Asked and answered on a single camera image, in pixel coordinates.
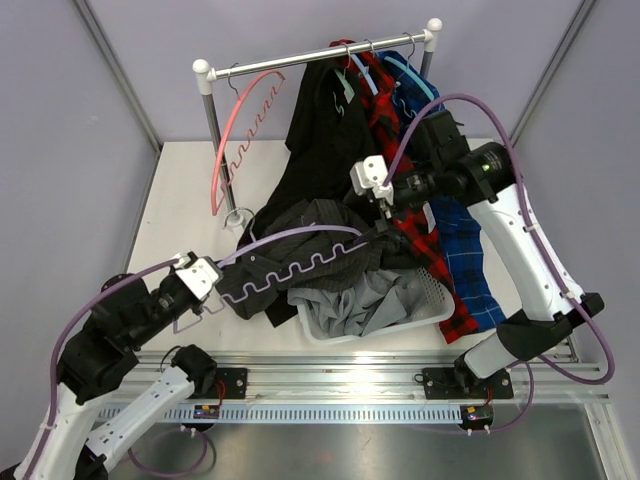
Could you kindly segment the black pinstripe shirt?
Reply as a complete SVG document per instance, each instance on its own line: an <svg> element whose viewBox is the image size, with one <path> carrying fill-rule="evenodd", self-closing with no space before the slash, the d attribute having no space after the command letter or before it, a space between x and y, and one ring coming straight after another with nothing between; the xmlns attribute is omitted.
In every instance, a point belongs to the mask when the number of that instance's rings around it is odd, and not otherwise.
<svg viewBox="0 0 640 480"><path fill-rule="evenodd" d="M368 240L367 232L373 227L361 223L354 211L334 200L314 200L297 213L287 211L270 226L268 235L312 224L331 224L354 227L364 233L365 245L346 255L338 253L337 259L318 266L312 271L294 275L288 281L273 283L260 292L250 291L248 299L229 304L236 315L244 320L264 313L274 327L287 322L297 314L297 308L288 304L286 292L292 288L314 288L330 292L340 292L352 287L360 275L366 271L406 270L418 266L418 261L410 252L409 243L401 232L392 227L389 237ZM276 272L280 277L288 275L288 267L299 262L303 268L310 266L313 253L321 253L324 258L331 256L332 247L342 243L346 249L356 240L353 235L339 232L320 232L297 235L271 243L242 255L222 268L223 277L216 285L220 296L226 299L240 299L243 286L254 282L260 288L266 285L265 274Z"/></svg>

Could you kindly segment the aluminium rail base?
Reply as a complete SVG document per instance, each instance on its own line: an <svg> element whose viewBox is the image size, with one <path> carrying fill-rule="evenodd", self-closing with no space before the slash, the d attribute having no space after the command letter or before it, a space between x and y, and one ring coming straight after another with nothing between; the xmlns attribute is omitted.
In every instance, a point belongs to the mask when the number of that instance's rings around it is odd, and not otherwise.
<svg viewBox="0 0 640 480"><path fill-rule="evenodd" d="M227 381L223 400L179 400L160 417L185 424L458 424L467 405L495 409L583 405L611 398L603 385L574 383L540 361L510 369L506 379L473 397L423 377L442 359L412 353L361 355L243 354L216 356L222 368L243 368Z"/></svg>

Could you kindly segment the grey shirt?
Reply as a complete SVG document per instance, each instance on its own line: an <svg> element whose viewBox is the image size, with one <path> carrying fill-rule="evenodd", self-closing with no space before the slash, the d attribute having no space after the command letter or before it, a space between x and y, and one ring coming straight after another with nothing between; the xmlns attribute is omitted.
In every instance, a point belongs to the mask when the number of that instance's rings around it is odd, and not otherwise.
<svg viewBox="0 0 640 480"><path fill-rule="evenodd" d="M287 301L308 308L310 324L331 338L363 337L407 324L426 304L418 270L366 271L340 292L292 288Z"/></svg>

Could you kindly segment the blue plaid shirt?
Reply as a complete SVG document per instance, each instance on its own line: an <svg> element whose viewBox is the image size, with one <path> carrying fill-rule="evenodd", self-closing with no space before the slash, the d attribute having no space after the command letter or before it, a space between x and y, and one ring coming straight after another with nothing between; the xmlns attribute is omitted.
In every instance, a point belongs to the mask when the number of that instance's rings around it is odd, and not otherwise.
<svg viewBox="0 0 640 480"><path fill-rule="evenodd" d="M400 71L383 60L387 55L395 57L401 63L405 62L405 58L392 50L379 54L382 64L396 82L392 102L401 123L401 130L405 131L416 114L431 101L409 76L403 77L400 82L396 80ZM435 99L438 98L437 88L421 77L427 82ZM439 230L440 246L453 280L454 292L461 297L479 324L479 331L476 333L495 328L505 320L505 315L492 296L484 275L480 225L467 209L453 198L433 199L429 203L429 211Z"/></svg>

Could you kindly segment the black plain shirt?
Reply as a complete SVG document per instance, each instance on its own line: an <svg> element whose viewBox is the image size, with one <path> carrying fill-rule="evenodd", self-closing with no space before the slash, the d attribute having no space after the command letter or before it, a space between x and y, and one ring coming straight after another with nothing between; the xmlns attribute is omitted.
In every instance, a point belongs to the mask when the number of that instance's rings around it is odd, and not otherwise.
<svg viewBox="0 0 640 480"><path fill-rule="evenodd" d="M374 209L349 194L349 171L356 161L376 155L378 148L360 99L359 79L351 71L344 74L354 91L348 99L338 78L341 73L331 59L307 65L285 140L290 151L286 169L266 205L256 213L253 228L243 233L243 244L269 234L280 216L289 210L299 213L314 200L340 202L363 225L374 223Z"/></svg>

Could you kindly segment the teal hanger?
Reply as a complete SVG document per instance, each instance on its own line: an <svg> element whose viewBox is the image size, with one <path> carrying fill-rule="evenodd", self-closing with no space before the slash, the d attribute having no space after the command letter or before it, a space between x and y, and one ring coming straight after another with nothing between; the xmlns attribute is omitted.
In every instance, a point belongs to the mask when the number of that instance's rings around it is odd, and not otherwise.
<svg viewBox="0 0 640 480"><path fill-rule="evenodd" d="M410 62L411 57L415 54L415 50L416 50L416 42L415 42L414 36L408 32L404 32L404 35L409 38L412 44L412 52L405 59L405 62L401 63L398 59L396 59L395 57L391 57L390 55L387 55L386 57L384 57L383 60L387 61L388 63L391 63L392 65L395 66L396 69L400 71L398 77L396 78L398 82L400 82L403 77L409 76L409 78L414 82L414 84L417 85L423 91L427 99L429 101L433 101L435 99L435 95L433 94L431 89L427 86L427 82L419 75L419 73L414 69L414 67L411 65L411 62Z"/></svg>

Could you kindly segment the clothes rack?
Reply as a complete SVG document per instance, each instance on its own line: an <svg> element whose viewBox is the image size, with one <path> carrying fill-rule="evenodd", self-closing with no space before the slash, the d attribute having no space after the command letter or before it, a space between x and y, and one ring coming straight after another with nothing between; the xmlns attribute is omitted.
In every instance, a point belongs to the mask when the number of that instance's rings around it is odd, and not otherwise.
<svg viewBox="0 0 640 480"><path fill-rule="evenodd" d="M307 64L312 61L345 57L352 61L353 57L362 52L376 53L378 50L386 50L392 47L410 45L413 50L418 45L422 46L422 60L420 73L427 75L430 69L437 42L443 29L443 21L437 17L428 21L427 26L419 33L403 33L399 36L379 39L375 41L364 40L350 44L341 43L333 47L298 53L271 60L263 60L249 64L236 64L224 69L212 67L208 61L197 59L192 64L192 71L196 77L199 93L202 97L210 136L215 154L214 170L210 188L211 212L214 216L223 218L225 228L238 228L246 222L246 216L241 213L237 205L232 189L233 175L242 164L243 154L250 148L251 142L259 130L260 124L266 118L268 110L273 105L275 97L281 88L276 85L271 88L269 96L263 102L261 110L256 114L254 126L247 131L246 139L240 145L237 161L227 159L225 150L233 126L244 103L251 95L254 88L265 78L275 75L281 81L285 80L283 70L288 67ZM252 74L254 79L243 92L236 94L237 101L232 109L225 128L219 125L215 106L213 84L220 81L230 81L234 77Z"/></svg>

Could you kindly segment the light blue hanger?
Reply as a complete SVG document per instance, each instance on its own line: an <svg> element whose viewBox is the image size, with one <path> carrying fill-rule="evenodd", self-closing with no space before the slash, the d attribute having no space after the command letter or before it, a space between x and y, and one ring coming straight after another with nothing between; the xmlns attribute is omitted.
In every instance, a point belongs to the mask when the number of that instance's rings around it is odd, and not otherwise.
<svg viewBox="0 0 640 480"><path fill-rule="evenodd" d="M358 56L357 53L354 53L351 50L351 47L354 46L354 43L350 43L347 45L347 53L348 53L348 61L347 61L347 68L350 69L351 65L354 65L356 67L356 69L358 70L357 75L363 79L365 81L365 83L367 84L371 94L373 97L376 97L379 94L379 89L377 88L377 85L375 83L375 81L373 80L373 77L370 74L369 71L369 66L366 65Z"/></svg>

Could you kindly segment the red black plaid shirt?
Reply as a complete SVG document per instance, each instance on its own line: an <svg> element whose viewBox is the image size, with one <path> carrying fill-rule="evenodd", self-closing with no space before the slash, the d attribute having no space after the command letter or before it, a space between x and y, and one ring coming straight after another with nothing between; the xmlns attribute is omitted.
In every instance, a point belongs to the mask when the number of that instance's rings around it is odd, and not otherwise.
<svg viewBox="0 0 640 480"><path fill-rule="evenodd" d="M401 131L398 114L392 105L395 81L374 53L362 52L358 58L368 68L368 73L378 89L378 92L373 94L367 81L360 81L365 90L361 94L361 103L365 110L368 126L385 162L391 163L400 146ZM429 220L421 209L414 211L408 208L394 217L394 225L409 241L410 249L420 266L444 285L453 298L454 313L449 319L439 323L445 341L451 344L463 336L478 332L477 320L472 316L461 297L454 292L453 280L440 246L436 223Z"/></svg>

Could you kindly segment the pink hanger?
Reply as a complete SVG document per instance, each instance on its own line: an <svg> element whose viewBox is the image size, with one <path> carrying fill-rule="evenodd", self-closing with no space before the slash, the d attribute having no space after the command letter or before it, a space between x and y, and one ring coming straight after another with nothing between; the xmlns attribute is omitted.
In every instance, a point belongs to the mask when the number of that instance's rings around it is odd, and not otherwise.
<svg viewBox="0 0 640 480"><path fill-rule="evenodd" d="M260 109L256 112L253 125L247 128L243 139L240 140L238 144L235 156L232 158L231 162L225 160L227 143L233 133L237 117L242 111L245 102L258 85L263 83L265 80L271 80L272 78L276 78L277 81L270 86L267 97L262 102ZM220 140L220 145L216 151L215 164L210 184L210 207L211 214L213 216L218 215L221 207L223 206L223 201L230 197L228 193L224 192L224 188L232 186L234 176L241 168L245 154L251 148L261 124L265 121L269 110L273 106L275 97L279 94L285 81L286 76L281 70L267 70L266 72L257 74L247 87L237 95L236 103L229 115L225 130Z"/></svg>

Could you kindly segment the white plastic basket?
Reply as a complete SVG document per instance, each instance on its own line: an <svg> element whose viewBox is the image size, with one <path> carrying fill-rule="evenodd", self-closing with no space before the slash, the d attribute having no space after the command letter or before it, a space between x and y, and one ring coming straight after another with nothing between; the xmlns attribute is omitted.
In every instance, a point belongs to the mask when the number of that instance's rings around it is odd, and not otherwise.
<svg viewBox="0 0 640 480"><path fill-rule="evenodd" d="M298 310L307 339L336 345L437 324L454 313L450 292L425 269L366 271L340 291L294 288L287 301Z"/></svg>

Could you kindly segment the mint green hanger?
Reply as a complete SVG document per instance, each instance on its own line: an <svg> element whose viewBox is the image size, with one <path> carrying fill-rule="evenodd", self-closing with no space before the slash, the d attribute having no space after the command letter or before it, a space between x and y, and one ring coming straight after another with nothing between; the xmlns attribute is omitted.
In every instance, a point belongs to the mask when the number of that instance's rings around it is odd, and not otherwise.
<svg viewBox="0 0 640 480"><path fill-rule="evenodd" d="M336 93L334 96L334 107L336 112L343 118L346 115L346 108L356 99L356 90L348 78L348 73L351 71L351 51L347 43L340 43L340 46L345 50L344 65L341 69L335 68L334 73L343 89L343 100L339 100Z"/></svg>

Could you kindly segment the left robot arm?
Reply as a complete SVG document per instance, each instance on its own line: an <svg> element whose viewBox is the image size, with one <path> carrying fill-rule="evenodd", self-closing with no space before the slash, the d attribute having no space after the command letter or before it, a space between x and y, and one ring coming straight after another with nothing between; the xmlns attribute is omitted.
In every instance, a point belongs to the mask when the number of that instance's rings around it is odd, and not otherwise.
<svg viewBox="0 0 640 480"><path fill-rule="evenodd" d="M84 326L56 357L53 397L32 447L2 478L105 479L171 407L208 396L217 364L188 345L136 400L102 427L95 425L137 365L141 347L187 311L201 312L215 282L193 267L171 272L153 291L133 274L110 279Z"/></svg>

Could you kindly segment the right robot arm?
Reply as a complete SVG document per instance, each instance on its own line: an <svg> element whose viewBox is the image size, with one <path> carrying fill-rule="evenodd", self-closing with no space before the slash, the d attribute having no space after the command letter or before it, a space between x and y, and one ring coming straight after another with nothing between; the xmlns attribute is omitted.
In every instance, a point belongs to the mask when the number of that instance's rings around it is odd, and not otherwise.
<svg viewBox="0 0 640 480"><path fill-rule="evenodd" d="M416 150L425 162L389 180L384 158L373 155L350 172L357 194L392 219L437 197L457 200L479 223L505 265L521 308L494 333L459 356L449 372L466 396L484 390L506 367L544 354L600 313L604 301L571 277L537 222L526 188L517 182L507 148L490 141L472 149L447 110L421 120Z"/></svg>

